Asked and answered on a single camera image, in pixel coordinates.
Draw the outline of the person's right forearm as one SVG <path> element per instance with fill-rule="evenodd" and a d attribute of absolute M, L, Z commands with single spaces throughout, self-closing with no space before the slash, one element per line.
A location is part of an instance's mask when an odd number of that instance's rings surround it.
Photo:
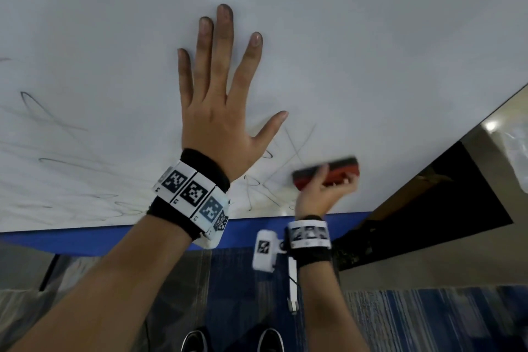
<path fill-rule="evenodd" d="M 340 289 L 333 265 L 314 262 L 299 270 L 309 352 L 370 352 Z"/>

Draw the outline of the person's left forearm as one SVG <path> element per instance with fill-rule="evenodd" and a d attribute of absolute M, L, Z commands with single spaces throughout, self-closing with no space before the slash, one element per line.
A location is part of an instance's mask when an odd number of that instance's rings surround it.
<path fill-rule="evenodd" d="M 142 217 L 9 352 L 130 352 L 192 241 L 174 223 Z"/>

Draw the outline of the black shoe with white sole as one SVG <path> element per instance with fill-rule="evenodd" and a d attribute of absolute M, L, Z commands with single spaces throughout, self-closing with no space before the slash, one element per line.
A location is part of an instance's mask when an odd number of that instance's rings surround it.
<path fill-rule="evenodd" d="M 180 352 L 213 352 L 207 329 L 197 328 L 190 331 L 181 344 Z"/>
<path fill-rule="evenodd" d="M 285 352 L 281 334 L 274 328 L 267 328 L 261 333 L 257 352 Z"/>

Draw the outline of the person's right hand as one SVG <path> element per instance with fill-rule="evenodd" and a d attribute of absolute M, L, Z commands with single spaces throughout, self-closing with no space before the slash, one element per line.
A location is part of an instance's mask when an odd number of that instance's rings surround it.
<path fill-rule="evenodd" d="M 343 197 L 356 192 L 360 177 L 347 174 L 343 183 L 333 184 L 320 193 L 310 192 L 310 183 L 300 192 L 295 205 L 295 220 L 317 216 L 322 219 Z"/>

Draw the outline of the red and black whiteboard eraser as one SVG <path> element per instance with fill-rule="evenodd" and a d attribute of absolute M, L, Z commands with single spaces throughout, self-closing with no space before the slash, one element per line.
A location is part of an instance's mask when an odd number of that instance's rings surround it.
<path fill-rule="evenodd" d="M 325 187 L 343 183 L 344 179 L 347 178 L 347 174 L 360 175 L 360 166 L 357 158 L 355 156 L 349 156 L 329 163 L 320 163 L 294 171 L 291 177 L 295 188 L 302 191 L 311 182 L 320 166 L 324 165 L 328 165 L 328 173 L 323 182 Z"/>

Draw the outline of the whiteboard with blue frame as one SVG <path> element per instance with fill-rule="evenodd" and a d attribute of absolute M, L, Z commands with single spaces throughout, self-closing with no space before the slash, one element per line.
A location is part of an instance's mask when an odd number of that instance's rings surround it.
<path fill-rule="evenodd" d="M 247 128 L 287 121 L 230 188 L 220 247 L 281 231 L 290 173 L 355 155 L 338 237 L 528 83 L 528 0 L 0 0 L 0 239 L 103 255 L 181 153 L 176 50 L 234 12 L 263 54 Z"/>

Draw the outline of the black wristband with marker tiles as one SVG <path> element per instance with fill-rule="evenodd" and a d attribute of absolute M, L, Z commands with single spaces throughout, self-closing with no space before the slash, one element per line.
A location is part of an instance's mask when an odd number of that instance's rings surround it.
<path fill-rule="evenodd" d="M 153 186 L 147 215 L 179 226 L 202 249 L 214 249 L 229 220 L 230 184 L 216 162 L 186 148 Z"/>
<path fill-rule="evenodd" d="M 327 222 L 320 216 L 308 215 L 289 222 L 285 229 L 288 255 L 298 269 L 318 262 L 332 261 L 332 242 Z"/>

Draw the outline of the black whiteboard stand leg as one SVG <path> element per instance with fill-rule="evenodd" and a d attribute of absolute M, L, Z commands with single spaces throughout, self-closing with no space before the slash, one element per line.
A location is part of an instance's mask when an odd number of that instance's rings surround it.
<path fill-rule="evenodd" d="M 43 292 L 47 288 L 47 286 L 48 286 L 48 284 L 50 282 L 50 279 L 51 279 L 51 277 L 53 275 L 53 272 L 54 272 L 54 270 L 56 268 L 56 265 L 57 265 L 60 257 L 61 257 L 60 254 L 55 254 L 52 257 L 52 259 L 51 259 L 51 261 L 49 263 L 49 266 L 46 269 L 45 275 L 44 275 L 44 277 L 43 277 L 43 279 L 42 279 L 42 281 L 41 281 L 41 283 L 39 285 L 39 288 L 38 288 L 39 292 Z"/>

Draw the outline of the black panel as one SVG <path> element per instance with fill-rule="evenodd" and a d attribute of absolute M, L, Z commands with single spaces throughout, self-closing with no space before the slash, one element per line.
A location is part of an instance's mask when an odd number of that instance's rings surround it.
<path fill-rule="evenodd" d="M 332 242 L 339 271 L 513 223 L 462 142 Z"/>

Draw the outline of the person's left hand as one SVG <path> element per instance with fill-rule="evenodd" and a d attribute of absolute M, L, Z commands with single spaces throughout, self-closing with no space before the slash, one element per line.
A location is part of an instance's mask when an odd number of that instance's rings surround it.
<path fill-rule="evenodd" d="M 193 100 L 190 105 L 181 105 L 181 147 L 194 149 L 212 159 L 233 182 L 245 174 L 268 147 L 255 146 L 253 136 L 246 131 L 248 93 L 261 60 L 263 37 L 259 32 L 251 35 L 230 89 L 225 94 L 210 94 L 215 27 L 209 17 L 200 18 L 195 59 L 191 63 Z"/>

